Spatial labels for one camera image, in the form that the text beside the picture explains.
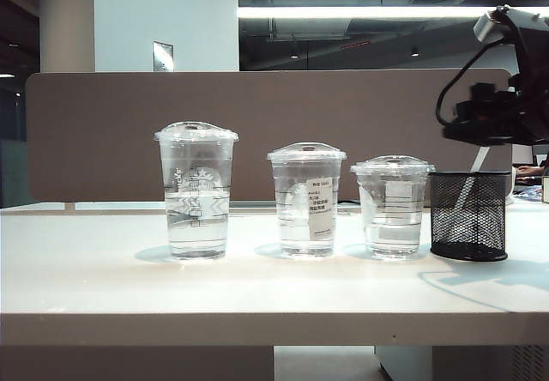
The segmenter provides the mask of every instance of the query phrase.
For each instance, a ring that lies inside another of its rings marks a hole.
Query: mesh pen holder
[[[432,172],[431,252],[467,261],[505,253],[505,182],[509,172]]]

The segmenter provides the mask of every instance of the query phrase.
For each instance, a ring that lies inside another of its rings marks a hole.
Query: tall plastic cup
[[[341,161],[346,157],[339,149],[317,142],[294,143],[267,155],[273,164],[284,254],[332,254]]]
[[[389,155],[351,166],[357,174],[366,245],[379,258],[406,258],[419,248],[425,182],[432,169]]]
[[[232,145],[238,135],[204,122],[177,122],[160,143],[168,238],[183,259],[225,255]]]

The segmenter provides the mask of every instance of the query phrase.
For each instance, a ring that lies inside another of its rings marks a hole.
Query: white column
[[[43,72],[152,71],[153,41],[176,71],[238,70],[238,0],[40,0]]]
[[[238,0],[94,0],[95,70],[152,71],[154,40],[176,71],[238,70]]]
[[[40,0],[40,70],[94,71],[94,0]]]

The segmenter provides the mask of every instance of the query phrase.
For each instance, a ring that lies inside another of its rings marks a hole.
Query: desk surface
[[[284,259],[274,214],[231,215],[226,257],[175,262],[158,209],[2,212],[4,345],[524,344],[549,340],[549,205],[508,207],[507,252],[468,263],[365,250],[338,216],[335,254]]]

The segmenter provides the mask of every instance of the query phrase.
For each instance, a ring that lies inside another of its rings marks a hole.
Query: cup lid
[[[154,134],[156,141],[238,141],[238,134],[218,126],[197,121],[169,124]]]
[[[267,154],[273,162],[296,160],[345,160],[347,154],[338,148],[320,142],[298,142]]]
[[[383,175],[395,172],[427,173],[433,170],[434,166],[430,165],[429,162],[406,155],[378,156],[373,160],[357,162],[356,165],[351,166],[351,172],[356,172],[358,175]]]

